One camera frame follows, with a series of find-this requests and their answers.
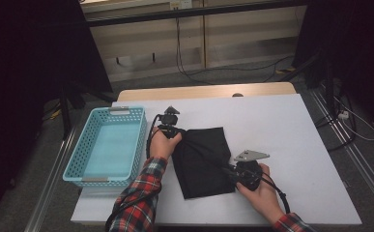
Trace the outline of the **person's right hand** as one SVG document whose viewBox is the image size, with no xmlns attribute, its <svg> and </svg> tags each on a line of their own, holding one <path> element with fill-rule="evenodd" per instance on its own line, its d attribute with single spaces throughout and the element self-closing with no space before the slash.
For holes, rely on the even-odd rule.
<svg viewBox="0 0 374 232">
<path fill-rule="evenodd" d="M 274 225 L 284 215 L 278 203 L 275 189 L 267 182 L 261 181 L 255 191 L 249 190 L 241 183 L 237 183 L 236 187 L 250 205 L 271 225 Z"/>
</svg>

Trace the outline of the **person's left hand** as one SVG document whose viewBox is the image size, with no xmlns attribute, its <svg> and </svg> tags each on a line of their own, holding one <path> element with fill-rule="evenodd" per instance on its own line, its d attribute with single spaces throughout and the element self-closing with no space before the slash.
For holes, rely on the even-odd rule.
<svg viewBox="0 0 374 232">
<path fill-rule="evenodd" d="M 173 138 L 167 138 L 161 130 L 153 128 L 153 137 L 150 145 L 152 158 L 168 160 L 173 154 L 176 145 L 182 140 L 182 135 L 177 133 Z"/>
</svg>

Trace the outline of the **light blue plastic basket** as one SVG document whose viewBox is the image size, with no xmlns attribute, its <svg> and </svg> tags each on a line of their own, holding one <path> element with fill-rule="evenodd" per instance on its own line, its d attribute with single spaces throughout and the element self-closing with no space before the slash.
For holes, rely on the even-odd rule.
<svg viewBox="0 0 374 232">
<path fill-rule="evenodd" d="M 142 106 L 91 111 L 63 174 L 79 187 L 126 187 L 135 179 L 147 128 Z"/>
</svg>

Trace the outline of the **beige low cabinet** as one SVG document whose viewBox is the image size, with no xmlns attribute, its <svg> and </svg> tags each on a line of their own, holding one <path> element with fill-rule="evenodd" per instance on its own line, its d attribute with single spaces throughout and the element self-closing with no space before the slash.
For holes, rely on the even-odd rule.
<svg viewBox="0 0 374 232">
<path fill-rule="evenodd" d="M 171 0 L 80 0 L 87 19 L 170 11 Z M 192 0 L 192 9 L 262 0 Z M 267 61 L 295 52 L 306 6 L 93 27 L 112 82 Z"/>
</svg>

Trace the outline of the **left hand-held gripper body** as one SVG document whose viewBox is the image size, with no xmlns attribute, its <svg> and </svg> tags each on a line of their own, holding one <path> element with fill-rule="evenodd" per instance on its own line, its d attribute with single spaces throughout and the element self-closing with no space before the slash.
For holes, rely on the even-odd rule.
<svg viewBox="0 0 374 232">
<path fill-rule="evenodd" d="M 179 129 L 176 128 L 178 122 L 179 111 L 173 106 L 168 106 L 163 114 L 158 115 L 158 119 L 161 121 L 161 124 L 158 128 L 163 132 L 167 138 L 174 138 Z"/>
</svg>

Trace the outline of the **metal floor rail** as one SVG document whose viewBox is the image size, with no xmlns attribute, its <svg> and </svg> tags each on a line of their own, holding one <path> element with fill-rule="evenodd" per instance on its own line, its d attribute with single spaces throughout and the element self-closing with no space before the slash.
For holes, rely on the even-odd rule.
<svg viewBox="0 0 374 232">
<path fill-rule="evenodd" d="M 55 162 L 52 165 L 50 173 L 48 174 L 43 190 L 40 194 L 38 202 L 34 207 L 33 213 L 28 220 L 24 232 L 40 232 L 46 212 L 59 182 L 59 178 L 62 175 L 62 168 L 74 140 L 74 135 L 75 129 L 72 129 L 70 132 L 64 135 Z"/>
<path fill-rule="evenodd" d="M 310 95 L 324 115 L 324 120 L 330 126 L 340 142 L 339 145 L 336 145 L 333 148 L 328 148 L 328 152 L 344 150 L 374 194 L 374 170 L 364 157 L 362 151 L 358 148 L 358 145 L 355 143 L 356 138 L 361 138 L 361 135 L 353 130 L 352 126 L 348 125 L 345 120 L 340 120 L 334 116 L 334 114 L 329 113 L 326 100 L 322 93 L 312 90 Z"/>
</svg>

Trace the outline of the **black shorts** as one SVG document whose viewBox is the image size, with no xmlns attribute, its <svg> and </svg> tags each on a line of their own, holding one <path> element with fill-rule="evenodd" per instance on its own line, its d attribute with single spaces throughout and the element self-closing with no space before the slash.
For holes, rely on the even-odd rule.
<svg viewBox="0 0 374 232">
<path fill-rule="evenodd" d="M 172 159 L 184 199 L 234 192 L 223 171 L 230 158 L 223 128 L 183 131 Z"/>
</svg>

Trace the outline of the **wooden table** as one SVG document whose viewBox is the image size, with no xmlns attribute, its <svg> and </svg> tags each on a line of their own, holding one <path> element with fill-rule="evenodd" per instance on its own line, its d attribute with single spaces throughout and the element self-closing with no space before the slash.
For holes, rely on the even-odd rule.
<svg viewBox="0 0 374 232">
<path fill-rule="evenodd" d="M 296 94 L 290 82 L 268 82 L 247 84 L 226 84 L 211 86 L 168 87 L 124 90 L 118 95 L 118 102 L 159 101 L 202 98 L 228 98 L 237 96 L 269 96 Z"/>
</svg>

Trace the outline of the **black horizontal bar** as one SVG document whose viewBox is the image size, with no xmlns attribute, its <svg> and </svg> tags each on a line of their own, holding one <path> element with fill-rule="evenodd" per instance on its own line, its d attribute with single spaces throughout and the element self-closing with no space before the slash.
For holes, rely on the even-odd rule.
<svg viewBox="0 0 374 232">
<path fill-rule="evenodd" d="M 135 22 L 164 20 L 171 18 L 183 18 L 201 15 L 220 15 L 231 14 L 249 11 L 262 11 L 298 6 L 307 6 L 312 0 L 266 0 L 261 2 L 222 5 L 213 7 L 202 7 L 186 10 L 173 10 L 157 13 L 134 14 L 134 15 L 120 15 L 99 17 L 95 19 L 87 19 L 86 24 L 89 27 L 99 27 L 107 25 L 128 24 Z"/>
</svg>

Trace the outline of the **black curtain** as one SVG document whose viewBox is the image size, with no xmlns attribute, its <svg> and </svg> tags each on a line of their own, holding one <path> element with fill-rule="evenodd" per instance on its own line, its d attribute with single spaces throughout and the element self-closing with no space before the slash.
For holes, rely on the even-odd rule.
<svg viewBox="0 0 374 232">
<path fill-rule="evenodd" d="M 81 0 L 0 0 L 0 201 L 26 161 L 46 102 L 111 85 Z"/>
<path fill-rule="evenodd" d="M 317 53 L 374 120 L 374 0 L 311 0 L 292 65 Z"/>
</svg>

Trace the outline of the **black stand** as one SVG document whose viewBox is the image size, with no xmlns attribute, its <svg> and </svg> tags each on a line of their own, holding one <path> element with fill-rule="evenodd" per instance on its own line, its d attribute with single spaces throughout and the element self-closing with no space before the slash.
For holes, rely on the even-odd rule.
<svg viewBox="0 0 374 232">
<path fill-rule="evenodd" d="M 322 76 L 325 79 L 325 100 L 328 111 L 334 114 L 334 90 L 333 90 L 333 68 L 332 63 L 323 51 L 312 55 L 307 61 L 299 65 L 292 72 L 280 79 L 280 82 L 288 82 L 301 73 L 311 73 L 315 76 Z"/>
<path fill-rule="evenodd" d="M 64 135 L 66 139 L 72 130 L 71 117 L 69 113 L 69 105 L 75 109 L 81 109 L 86 105 L 82 94 L 89 94 L 104 102 L 114 102 L 112 97 L 107 96 L 105 93 L 96 91 L 88 86 L 77 81 L 64 81 L 60 84 L 59 102 L 62 113 Z"/>
</svg>

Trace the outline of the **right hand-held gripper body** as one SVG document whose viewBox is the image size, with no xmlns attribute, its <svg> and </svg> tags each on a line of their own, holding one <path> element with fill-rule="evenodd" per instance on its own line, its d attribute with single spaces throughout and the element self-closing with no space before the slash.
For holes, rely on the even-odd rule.
<svg viewBox="0 0 374 232">
<path fill-rule="evenodd" d="M 252 150 L 244 150 L 234 157 L 236 165 L 233 171 L 237 174 L 238 182 L 249 190 L 256 190 L 259 187 L 263 175 L 258 160 L 268 158 L 270 155 Z"/>
</svg>

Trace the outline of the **white wall socket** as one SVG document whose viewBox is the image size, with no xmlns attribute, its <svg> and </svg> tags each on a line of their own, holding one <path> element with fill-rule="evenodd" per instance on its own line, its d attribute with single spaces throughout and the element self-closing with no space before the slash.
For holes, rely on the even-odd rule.
<svg viewBox="0 0 374 232">
<path fill-rule="evenodd" d="M 192 0 L 171 0 L 169 5 L 171 10 L 191 9 Z"/>
</svg>

